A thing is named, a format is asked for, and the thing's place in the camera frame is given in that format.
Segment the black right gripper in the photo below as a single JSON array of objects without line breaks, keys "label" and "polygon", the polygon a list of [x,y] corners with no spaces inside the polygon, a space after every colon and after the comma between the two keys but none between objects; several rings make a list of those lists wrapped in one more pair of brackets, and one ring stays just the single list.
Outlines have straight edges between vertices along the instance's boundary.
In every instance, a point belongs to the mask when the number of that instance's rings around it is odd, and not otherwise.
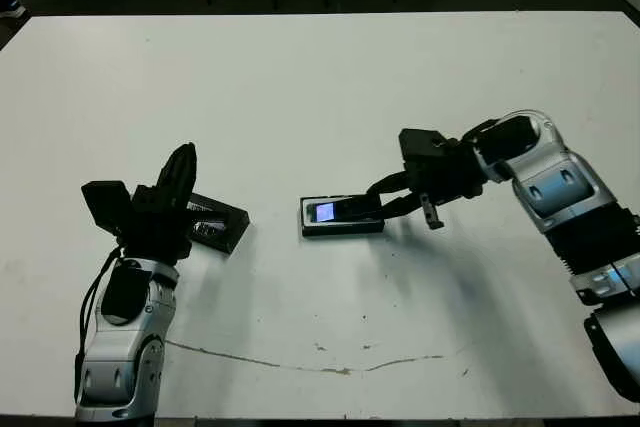
[{"label": "black right gripper", "polygon": [[468,144],[407,141],[404,166],[406,171],[389,174],[367,189],[368,195],[409,192],[382,205],[381,219],[406,216],[422,206],[428,227],[436,230],[444,226],[437,206],[483,193],[483,170]]}]

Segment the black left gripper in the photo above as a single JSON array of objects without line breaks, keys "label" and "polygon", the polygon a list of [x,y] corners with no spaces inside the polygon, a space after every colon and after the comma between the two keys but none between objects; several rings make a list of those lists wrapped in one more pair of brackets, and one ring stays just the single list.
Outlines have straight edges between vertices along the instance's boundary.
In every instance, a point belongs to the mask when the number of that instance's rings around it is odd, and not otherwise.
[{"label": "black left gripper", "polygon": [[191,217],[187,205],[196,172],[195,145],[183,144],[161,169],[156,187],[136,187],[133,210],[119,237],[126,257],[177,263],[189,256]]}]

